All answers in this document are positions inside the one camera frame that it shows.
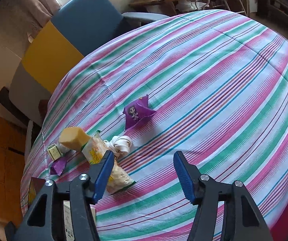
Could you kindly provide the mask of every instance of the chair armrest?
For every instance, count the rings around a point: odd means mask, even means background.
[[[10,101],[9,90],[6,87],[2,87],[0,90],[0,104],[18,120],[20,120],[25,126],[28,126],[29,118]]]
[[[33,144],[31,142],[31,135],[33,132],[33,126],[34,126],[34,122],[29,120],[28,126],[27,126],[27,133],[26,133],[26,143],[25,143],[25,163],[28,160],[28,156],[29,156],[29,153],[31,151],[31,146]]]
[[[158,20],[169,18],[169,16],[157,13],[141,13],[141,12],[127,12],[123,13],[122,16],[126,20],[134,20],[142,23],[152,23]]]

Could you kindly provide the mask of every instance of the yellow sponge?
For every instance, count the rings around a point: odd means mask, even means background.
[[[82,147],[91,139],[82,128],[69,127],[65,128],[58,142],[63,144],[65,147],[73,150],[81,150]]]

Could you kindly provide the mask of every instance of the curtain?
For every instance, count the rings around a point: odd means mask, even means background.
[[[57,0],[8,0],[13,15],[27,23],[27,32],[35,38],[51,17],[60,9]]]

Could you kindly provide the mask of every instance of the bed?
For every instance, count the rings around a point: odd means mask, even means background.
[[[124,106],[149,95],[152,120],[124,132]],[[242,15],[206,10],[126,33],[86,56],[60,82],[21,181],[71,181],[87,171],[70,151],[64,173],[50,175],[47,146],[66,127],[89,135],[128,135],[119,164],[136,184],[95,205],[101,240],[186,240],[196,206],[185,199],[172,158],[217,181],[242,181],[271,228],[288,203],[288,41]],[[219,202],[214,240],[220,239]]]

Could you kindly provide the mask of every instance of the purple snack packet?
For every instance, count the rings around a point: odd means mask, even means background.
[[[60,176],[63,173],[66,164],[67,158],[65,156],[55,160],[50,167],[50,174]]]
[[[155,110],[148,107],[148,95],[131,102],[123,110],[126,115],[125,130],[136,124],[139,124],[139,126],[146,124],[155,112]]]

